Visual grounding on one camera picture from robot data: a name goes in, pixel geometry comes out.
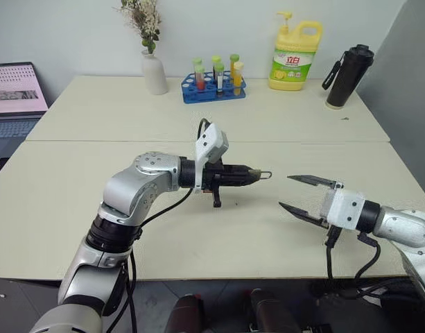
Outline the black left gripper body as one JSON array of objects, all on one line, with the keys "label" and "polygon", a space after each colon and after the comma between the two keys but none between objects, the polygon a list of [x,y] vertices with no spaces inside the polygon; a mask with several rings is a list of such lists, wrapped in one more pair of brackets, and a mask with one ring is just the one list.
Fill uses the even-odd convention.
[{"label": "black left gripper body", "polygon": [[202,192],[212,194],[214,208],[219,208],[222,205],[219,188],[223,186],[222,177],[229,171],[230,165],[222,162],[207,162],[202,171]]}]

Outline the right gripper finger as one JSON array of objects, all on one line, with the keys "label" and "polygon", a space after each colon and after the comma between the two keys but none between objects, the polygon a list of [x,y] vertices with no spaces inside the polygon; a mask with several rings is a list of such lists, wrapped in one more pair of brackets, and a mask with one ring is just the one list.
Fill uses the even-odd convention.
[{"label": "right gripper finger", "polygon": [[292,214],[294,217],[296,217],[297,219],[306,221],[316,226],[326,225],[326,220],[324,218],[316,218],[314,216],[311,216],[307,211],[302,210],[298,207],[288,205],[286,203],[279,202],[279,205],[282,208],[284,208],[286,211],[288,211],[290,214]]},{"label": "right gripper finger", "polygon": [[308,185],[318,186],[318,185],[324,185],[326,187],[329,187],[331,189],[335,189],[337,187],[337,181],[336,180],[329,180],[326,178],[321,178],[318,176],[312,176],[312,175],[294,175],[294,176],[288,176],[291,180],[296,180],[298,182],[303,182]]}]

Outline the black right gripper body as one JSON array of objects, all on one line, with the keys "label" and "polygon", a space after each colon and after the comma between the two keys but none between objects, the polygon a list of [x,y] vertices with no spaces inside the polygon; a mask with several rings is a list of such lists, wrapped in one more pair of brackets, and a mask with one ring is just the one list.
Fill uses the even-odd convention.
[{"label": "black right gripper body", "polygon": [[327,183],[327,190],[322,207],[320,208],[320,218],[325,229],[330,227],[345,227],[345,195],[342,188],[343,183],[332,180]]}]

